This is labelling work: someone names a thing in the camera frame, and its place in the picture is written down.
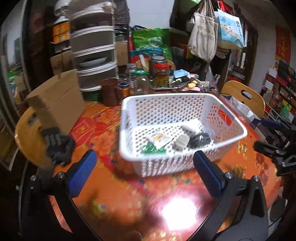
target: jar with green lid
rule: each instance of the jar with green lid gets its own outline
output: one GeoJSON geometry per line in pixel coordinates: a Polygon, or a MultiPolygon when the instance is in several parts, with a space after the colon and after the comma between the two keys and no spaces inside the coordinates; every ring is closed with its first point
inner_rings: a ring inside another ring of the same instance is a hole
{"type": "Polygon", "coordinates": [[[147,71],[145,70],[136,70],[135,75],[135,94],[145,95],[149,93],[149,85],[147,78],[147,71]]]}
{"type": "Polygon", "coordinates": [[[168,64],[155,64],[154,65],[154,86],[157,88],[169,87],[169,71],[170,67],[168,64]]]}

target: jar with red lid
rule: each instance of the jar with red lid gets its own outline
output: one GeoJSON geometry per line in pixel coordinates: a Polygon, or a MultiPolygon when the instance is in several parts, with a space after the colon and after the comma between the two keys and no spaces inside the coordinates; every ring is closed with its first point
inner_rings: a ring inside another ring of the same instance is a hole
{"type": "Polygon", "coordinates": [[[170,85],[169,72],[170,72],[170,67],[168,64],[156,63],[154,65],[154,76],[155,76],[154,87],[158,87],[158,88],[169,87],[170,85]]]}

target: packet with orange print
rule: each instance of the packet with orange print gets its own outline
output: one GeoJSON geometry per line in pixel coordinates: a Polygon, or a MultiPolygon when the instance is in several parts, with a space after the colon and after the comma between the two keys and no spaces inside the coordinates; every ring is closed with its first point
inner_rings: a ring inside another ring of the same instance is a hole
{"type": "Polygon", "coordinates": [[[153,143],[153,145],[156,147],[156,149],[160,149],[161,147],[164,147],[166,144],[171,142],[173,139],[166,136],[162,132],[154,132],[151,135],[146,136],[148,141],[153,143]]]}

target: red banner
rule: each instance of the red banner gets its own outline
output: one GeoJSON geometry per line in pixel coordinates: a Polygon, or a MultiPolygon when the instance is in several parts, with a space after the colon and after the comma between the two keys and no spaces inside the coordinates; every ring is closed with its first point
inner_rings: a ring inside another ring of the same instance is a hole
{"type": "Polygon", "coordinates": [[[276,26],[276,56],[275,60],[285,60],[288,64],[291,60],[291,36],[290,30],[276,26]]]}

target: table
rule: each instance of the table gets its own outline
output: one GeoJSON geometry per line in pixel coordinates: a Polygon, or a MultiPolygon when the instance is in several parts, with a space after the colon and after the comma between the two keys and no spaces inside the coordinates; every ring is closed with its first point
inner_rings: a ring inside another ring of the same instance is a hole
{"type": "MultiPolygon", "coordinates": [[[[71,135],[76,142],[72,163],[88,149],[98,155],[88,181],[73,199],[88,224],[104,241],[122,240],[134,230],[145,241],[187,240],[216,203],[197,171],[136,176],[131,163],[118,153],[121,107],[105,107],[97,102],[87,102],[86,106],[71,135]]],[[[278,195],[280,179],[271,159],[254,151],[253,143],[260,138],[243,117],[240,119],[248,136],[216,163],[223,172],[233,172],[240,178],[259,175],[269,208],[278,195]]],[[[68,168],[57,167],[54,174],[68,168]]],[[[51,202],[62,227],[70,230],[53,197],[51,202]]],[[[228,217],[219,230],[230,222],[228,217]]]]}

